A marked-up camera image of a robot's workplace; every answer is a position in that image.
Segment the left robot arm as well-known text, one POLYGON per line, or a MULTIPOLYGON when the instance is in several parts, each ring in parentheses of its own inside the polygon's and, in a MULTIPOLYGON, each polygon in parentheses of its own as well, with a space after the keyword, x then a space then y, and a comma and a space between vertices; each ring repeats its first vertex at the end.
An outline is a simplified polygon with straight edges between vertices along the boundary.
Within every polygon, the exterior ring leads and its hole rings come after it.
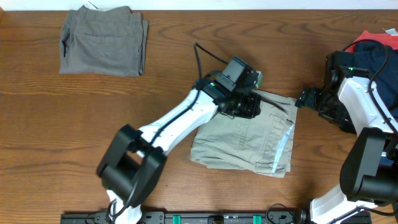
POLYGON ((157 121, 139 129, 123 126, 96 169, 110 199, 107 222, 138 223, 140 206, 155 189, 170 151, 217 113, 257 116, 261 99, 253 90, 262 80, 260 71, 233 57, 224 70, 200 76, 188 96, 157 121))

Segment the khaki beige shorts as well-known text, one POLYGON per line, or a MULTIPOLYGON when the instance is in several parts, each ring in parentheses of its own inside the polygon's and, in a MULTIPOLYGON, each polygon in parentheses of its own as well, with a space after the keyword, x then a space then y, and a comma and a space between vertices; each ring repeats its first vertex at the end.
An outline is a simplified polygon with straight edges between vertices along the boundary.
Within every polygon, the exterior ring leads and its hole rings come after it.
POLYGON ((209 169, 250 170, 277 178, 291 171, 296 100, 261 90, 257 94, 261 112, 255 118, 217 114, 198 128, 191 161, 209 169))

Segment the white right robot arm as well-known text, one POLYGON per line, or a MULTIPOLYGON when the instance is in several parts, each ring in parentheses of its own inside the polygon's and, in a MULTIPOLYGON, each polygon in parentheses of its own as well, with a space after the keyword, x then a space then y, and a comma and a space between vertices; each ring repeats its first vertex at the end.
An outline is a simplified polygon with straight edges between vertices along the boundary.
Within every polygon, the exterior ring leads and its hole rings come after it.
POLYGON ((397 203, 397 121, 353 54, 327 55, 323 87, 304 88, 295 105, 357 135, 339 184, 311 201, 309 223, 364 223, 364 212, 397 203))

